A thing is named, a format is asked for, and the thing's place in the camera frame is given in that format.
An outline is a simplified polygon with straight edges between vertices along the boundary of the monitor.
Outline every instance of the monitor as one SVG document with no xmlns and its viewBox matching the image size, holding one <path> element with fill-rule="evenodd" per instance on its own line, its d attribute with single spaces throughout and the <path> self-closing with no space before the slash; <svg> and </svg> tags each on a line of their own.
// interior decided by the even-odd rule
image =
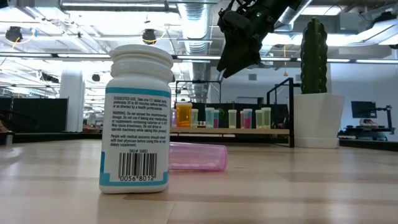
<svg viewBox="0 0 398 224">
<path fill-rule="evenodd" d="M 377 118 L 376 102 L 352 101 L 353 118 Z"/>
</svg>

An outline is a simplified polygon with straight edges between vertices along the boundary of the cactus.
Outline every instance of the cactus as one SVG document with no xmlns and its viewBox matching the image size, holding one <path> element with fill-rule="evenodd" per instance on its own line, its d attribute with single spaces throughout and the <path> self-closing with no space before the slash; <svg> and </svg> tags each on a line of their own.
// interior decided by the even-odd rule
<svg viewBox="0 0 398 224">
<path fill-rule="evenodd" d="M 301 90 L 302 94 L 326 93 L 328 34 L 325 26 L 313 18 L 303 32 L 301 43 Z"/>
</svg>

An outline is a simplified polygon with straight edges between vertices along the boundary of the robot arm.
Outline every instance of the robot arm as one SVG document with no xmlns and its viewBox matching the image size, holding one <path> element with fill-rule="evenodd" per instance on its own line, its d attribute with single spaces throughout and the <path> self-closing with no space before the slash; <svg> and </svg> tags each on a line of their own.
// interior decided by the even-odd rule
<svg viewBox="0 0 398 224">
<path fill-rule="evenodd" d="M 232 11 L 232 0 L 228 7 L 218 13 L 217 25 L 225 36 L 225 46 L 217 70 L 224 71 L 224 78 L 261 61 L 259 51 L 262 40 L 274 31 L 274 24 L 284 11 L 297 9 L 300 0 L 245 0 Z"/>
</svg>

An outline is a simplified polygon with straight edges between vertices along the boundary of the barcode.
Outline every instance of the barcode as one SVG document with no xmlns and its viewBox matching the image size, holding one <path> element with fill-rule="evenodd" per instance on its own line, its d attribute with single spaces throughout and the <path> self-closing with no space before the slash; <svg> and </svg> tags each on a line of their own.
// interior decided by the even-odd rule
<svg viewBox="0 0 398 224">
<path fill-rule="evenodd" d="M 124 176 L 156 178 L 157 153 L 122 152 L 119 154 L 119 179 Z"/>
</svg>

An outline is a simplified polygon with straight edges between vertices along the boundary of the plant pot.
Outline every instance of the plant pot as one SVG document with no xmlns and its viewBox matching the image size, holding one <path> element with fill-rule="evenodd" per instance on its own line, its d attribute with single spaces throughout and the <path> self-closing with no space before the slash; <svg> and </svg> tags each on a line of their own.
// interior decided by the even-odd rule
<svg viewBox="0 0 398 224">
<path fill-rule="evenodd" d="M 330 93 L 295 95 L 295 146 L 337 148 L 343 107 L 344 96 Z"/>
</svg>

